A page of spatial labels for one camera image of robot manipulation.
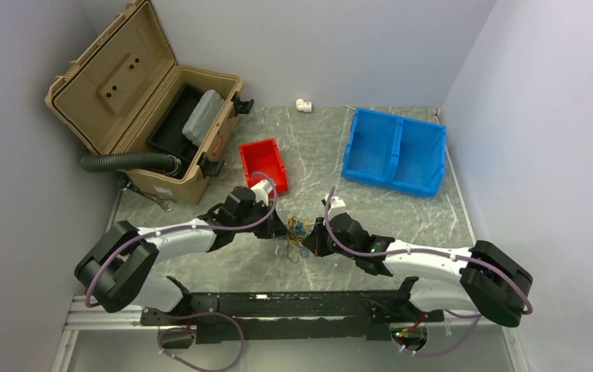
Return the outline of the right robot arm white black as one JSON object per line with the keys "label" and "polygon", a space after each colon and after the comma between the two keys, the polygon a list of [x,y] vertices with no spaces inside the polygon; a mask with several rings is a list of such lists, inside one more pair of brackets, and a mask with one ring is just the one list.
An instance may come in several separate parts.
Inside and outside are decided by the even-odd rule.
{"label": "right robot arm white black", "polygon": [[317,257],[339,254],[365,273],[402,277],[395,313],[412,322],[442,310],[479,314],[515,328],[533,311],[528,298],[533,276],[495,244],[478,240],[470,247],[420,246],[391,236],[370,234],[341,213],[318,218],[304,246]]}

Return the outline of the white pipe elbow fitting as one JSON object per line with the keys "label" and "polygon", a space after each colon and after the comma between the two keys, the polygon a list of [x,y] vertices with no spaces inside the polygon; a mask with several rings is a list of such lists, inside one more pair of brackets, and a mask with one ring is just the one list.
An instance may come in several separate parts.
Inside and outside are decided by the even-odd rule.
{"label": "white pipe elbow fitting", "polygon": [[312,112],[312,103],[305,101],[303,98],[295,100],[295,107],[298,112],[310,113]]}

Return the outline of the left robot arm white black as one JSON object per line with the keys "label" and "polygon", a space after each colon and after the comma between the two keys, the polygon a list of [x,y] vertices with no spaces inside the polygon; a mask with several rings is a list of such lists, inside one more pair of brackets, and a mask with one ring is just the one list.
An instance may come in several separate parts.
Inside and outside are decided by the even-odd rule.
{"label": "left robot arm white black", "polygon": [[74,276],[86,288],[85,304],[114,313],[128,305],[159,310],[170,325],[184,323],[194,309],[192,293],[173,277],[151,275],[157,263],[192,253],[211,253],[240,233],[258,239],[285,236],[278,196],[269,181],[234,188],[224,202],[181,224],[142,228],[117,222],[79,261]]}

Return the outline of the red plastic bin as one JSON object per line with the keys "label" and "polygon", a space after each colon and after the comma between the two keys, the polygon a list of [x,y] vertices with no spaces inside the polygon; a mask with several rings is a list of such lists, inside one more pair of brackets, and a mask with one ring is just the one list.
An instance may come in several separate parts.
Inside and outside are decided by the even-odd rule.
{"label": "red plastic bin", "polygon": [[239,145],[239,151],[249,188],[263,180],[262,177],[253,174],[262,173],[274,182],[279,195],[289,191],[286,168],[275,138],[243,143]]}

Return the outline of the blue bin left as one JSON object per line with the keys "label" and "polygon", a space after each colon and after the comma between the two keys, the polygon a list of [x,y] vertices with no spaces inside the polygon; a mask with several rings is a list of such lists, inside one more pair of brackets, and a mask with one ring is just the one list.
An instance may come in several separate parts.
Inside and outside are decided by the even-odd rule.
{"label": "blue bin left", "polygon": [[396,145],[402,124],[401,116],[358,108],[344,153],[342,176],[365,184],[388,185],[397,165]]}

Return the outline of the blue bin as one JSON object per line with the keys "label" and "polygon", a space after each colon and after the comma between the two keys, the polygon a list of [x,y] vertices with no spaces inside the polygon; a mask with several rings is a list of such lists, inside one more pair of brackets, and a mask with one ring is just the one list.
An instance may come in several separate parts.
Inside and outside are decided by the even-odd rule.
{"label": "blue bin", "polygon": [[344,153],[342,176],[365,184],[388,185],[397,165],[396,145],[402,124],[401,116],[358,108]]}
{"label": "blue bin", "polygon": [[446,169],[445,145],[445,126],[404,119],[398,142],[398,162],[391,185],[406,194],[435,196]]}

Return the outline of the metal wrench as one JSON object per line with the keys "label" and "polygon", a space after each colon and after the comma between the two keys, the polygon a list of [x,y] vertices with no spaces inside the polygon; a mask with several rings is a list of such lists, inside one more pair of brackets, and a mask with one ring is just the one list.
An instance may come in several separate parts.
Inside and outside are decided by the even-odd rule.
{"label": "metal wrench", "polygon": [[172,198],[163,198],[161,196],[157,196],[155,194],[151,194],[149,192],[140,190],[127,177],[123,177],[118,181],[117,188],[121,191],[131,191],[131,192],[136,193],[140,196],[143,196],[146,199],[151,200],[152,202],[157,204],[164,212],[171,212],[173,210],[173,206],[177,204],[177,202]]}

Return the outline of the blue bin right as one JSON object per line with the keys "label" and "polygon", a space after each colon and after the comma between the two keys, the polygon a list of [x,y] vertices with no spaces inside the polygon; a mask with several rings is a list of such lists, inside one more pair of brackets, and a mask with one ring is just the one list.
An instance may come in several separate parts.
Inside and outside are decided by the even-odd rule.
{"label": "blue bin right", "polygon": [[406,194],[435,196],[446,169],[445,145],[445,126],[404,119],[398,142],[398,162],[391,185]]}

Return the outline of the grey plastic organizer box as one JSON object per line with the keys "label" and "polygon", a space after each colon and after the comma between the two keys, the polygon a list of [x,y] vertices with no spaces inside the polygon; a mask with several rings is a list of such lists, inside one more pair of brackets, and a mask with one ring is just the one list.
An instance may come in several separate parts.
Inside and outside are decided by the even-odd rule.
{"label": "grey plastic organizer box", "polygon": [[210,89],[206,91],[182,128],[182,135],[196,146],[201,146],[225,100]]}

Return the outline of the black toolbox tray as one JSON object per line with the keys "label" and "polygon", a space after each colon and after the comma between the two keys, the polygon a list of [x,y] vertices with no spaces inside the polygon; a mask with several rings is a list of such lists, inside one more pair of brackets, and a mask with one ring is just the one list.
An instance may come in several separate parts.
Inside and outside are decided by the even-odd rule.
{"label": "black toolbox tray", "polygon": [[190,118],[204,91],[191,84],[183,84],[167,111],[147,137],[147,145],[177,157],[183,165],[189,165],[198,146],[182,134],[182,129]]}

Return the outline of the tan hard toolbox case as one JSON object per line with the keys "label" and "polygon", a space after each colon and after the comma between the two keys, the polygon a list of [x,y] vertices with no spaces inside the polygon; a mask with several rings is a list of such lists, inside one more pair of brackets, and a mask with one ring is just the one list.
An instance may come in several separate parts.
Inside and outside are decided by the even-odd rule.
{"label": "tan hard toolbox case", "polygon": [[179,64],[150,1],[134,1],[50,86],[47,107],[96,155],[154,153],[147,137],[183,84],[213,89],[225,100],[181,176],[128,170],[142,191],[195,205],[222,166],[239,117],[253,107],[235,75]]}

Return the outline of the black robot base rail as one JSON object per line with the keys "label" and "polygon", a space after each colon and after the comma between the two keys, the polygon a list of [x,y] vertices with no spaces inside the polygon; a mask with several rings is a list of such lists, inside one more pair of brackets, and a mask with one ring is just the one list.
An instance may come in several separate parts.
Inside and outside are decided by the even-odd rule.
{"label": "black robot base rail", "polygon": [[188,326],[197,344],[224,341],[364,338],[387,340],[388,331],[442,322],[440,310],[410,302],[414,281],[395,290],[192,292],[168,315],[145,308],[143,326]]}

